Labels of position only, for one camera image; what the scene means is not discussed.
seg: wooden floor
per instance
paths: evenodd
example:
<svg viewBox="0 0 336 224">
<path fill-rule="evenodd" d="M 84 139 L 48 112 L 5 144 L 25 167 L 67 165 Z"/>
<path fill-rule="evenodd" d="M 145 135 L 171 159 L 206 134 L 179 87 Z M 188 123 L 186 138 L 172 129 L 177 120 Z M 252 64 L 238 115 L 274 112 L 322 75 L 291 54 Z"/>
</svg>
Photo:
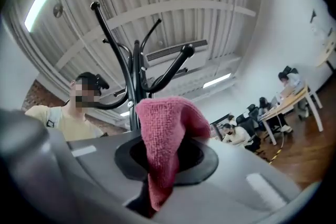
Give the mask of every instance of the wooden floor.
<svg viewBox="0 0 336 224">
<path fill-rule="evenodd" d="M 324 131 L 319 132 L 313 115 L 301 122 L 295 113 L 290 113 L 285 118 L 294 132 L 285 136 L 284 147 L 272 162 L 302 189 L 323 178 L 336 148 L 336 78 L 329 81 L 318 96 L 323 105 L 318 112 Z M 276 140 L 276 146 L 269 143 L 269 138 L 261 145 L 268 159 L 280 148 L 282 136 Z"/>
</svg>

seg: gray machine surface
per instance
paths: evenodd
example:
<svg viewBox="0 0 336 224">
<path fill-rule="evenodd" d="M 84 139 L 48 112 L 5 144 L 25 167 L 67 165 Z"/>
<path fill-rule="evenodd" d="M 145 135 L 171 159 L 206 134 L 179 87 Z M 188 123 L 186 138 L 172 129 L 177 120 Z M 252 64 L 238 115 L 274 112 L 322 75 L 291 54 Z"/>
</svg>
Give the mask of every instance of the gray machine surface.
<svg viewBox="0 0 336 224">
<path fill-rule="evenodd" d="M 125 178 L 113 162 L 116 148 L 132 137 L 132 132 L 128 132 L 68 142 L 72 150 L 91 145 L 97 149 L 77 157 L 77 161 L 121 204 L 138 196 L 142 186 L 141 182 Z M 261 220 L 272 212 L 247 183 L 246 176 L 252 173 L 260 173 L 287 202 L 299 195 L 300 189 L 291 179 L 250 151 L 212 139 L 197 140 L 215 150 L 220 160 L 217 170 L 198 185 L 174 187 L 154 220 L 161 223 L 204 223 L 218 221 L 223 216 L 238 223 Z"/>
<path fill-rule="evenodd" d="M 67 143 L 58 130 L 20 113 L 1 113 L 1 158 L 26 200 L 57 223 L 282 223 L 316 189 L 300 194 L 292 180 L 253 153 L 198 138 L 217 153 L 216 171 L 200 184 L 174 187 L 161 210 L 146 219 L 125 207 L 142 182 L 127 179 L 114 163 L 116 148 L 133 132 Z M 68 144 L 96 151 L 74 157 Z M 251 173 L 261 174 L 287 205 L 272 211 L 248 184 Z"/>
</svg>

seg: ceiling beam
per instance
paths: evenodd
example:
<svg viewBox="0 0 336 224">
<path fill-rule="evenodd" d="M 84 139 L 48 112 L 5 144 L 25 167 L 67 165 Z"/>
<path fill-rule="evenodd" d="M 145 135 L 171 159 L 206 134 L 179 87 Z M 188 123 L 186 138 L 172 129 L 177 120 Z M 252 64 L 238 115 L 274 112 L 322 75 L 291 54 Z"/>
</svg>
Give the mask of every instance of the ceiling beam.
<svg viewBox="0 0 336 224">
<path fill-rule="evenodd" d="M 107 21 L 107 25 L 110 29 L 115 29 L 123 24 L 132 22 L 134 20 L 150 16 L 157 13 L 169 12 L 172 10 L 179 9 L 219 9 L 219 10 L 229 10 L 238 12 L 247 16 L 255 17 L 256 13 L 253 10 L 233 6 L 232 4 L 227 4 L 224 2 L 218 1 L 208 1 L 208 0 L 175 0 L 175 1 L 166 1 L 159 2 L 155 4 L 145 5 L 139 8 L 129 10 L 118 16 L 115 16 Z M 100 26 L 97 26 L 93 30 L 86 33 L 82 40 L 88 44 L 96 40 L 99 36 L 103 34 Z M 58 60 L 55 65 L 57 70 L 60 70 L 66 63 L 74 57 L 81 49 L 84 47 L 82 40 L 77 40 Z"/>
</svg>

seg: towel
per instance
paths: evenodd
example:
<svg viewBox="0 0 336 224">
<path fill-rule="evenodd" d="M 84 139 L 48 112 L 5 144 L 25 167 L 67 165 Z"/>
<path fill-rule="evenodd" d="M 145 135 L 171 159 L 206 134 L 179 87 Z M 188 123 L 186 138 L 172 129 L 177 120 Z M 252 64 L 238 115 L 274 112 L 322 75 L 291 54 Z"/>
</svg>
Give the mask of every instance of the towel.
<svg viewBox="0 0 336 224">
<path fill-rule="evenodd" d="M 197 107 L 182 97 L 143 99 L 135 110 L 149 164 L 150 202 L 159 211 L 173 190 L 179 171 L 177 149 L 183 137 L 210 137 L 210 125 Z"/>
</svg>

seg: yellow t-shirt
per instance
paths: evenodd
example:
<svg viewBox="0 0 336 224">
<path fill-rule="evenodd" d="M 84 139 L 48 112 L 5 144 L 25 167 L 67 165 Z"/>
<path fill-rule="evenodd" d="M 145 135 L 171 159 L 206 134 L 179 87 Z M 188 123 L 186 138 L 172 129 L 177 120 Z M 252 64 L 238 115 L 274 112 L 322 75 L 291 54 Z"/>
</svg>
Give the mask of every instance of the yellow t-shirt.
<svg viewBox="0 0 336 224">
<path fill-rule="evenodd" d="M 48 110 L 49 107 L 45 105 L 35 105 L 27 110 L 26 115 L 42 121 L 46 126 Z M 62 109 L 61 117 L 56 128 L 63 133 L 66 141 L 74 141 L 95 138 L 95 128 L 97 127 L 88 120 L 82 121 L 74 119 L 72 116 L 67 115 Z"/>
</svg>

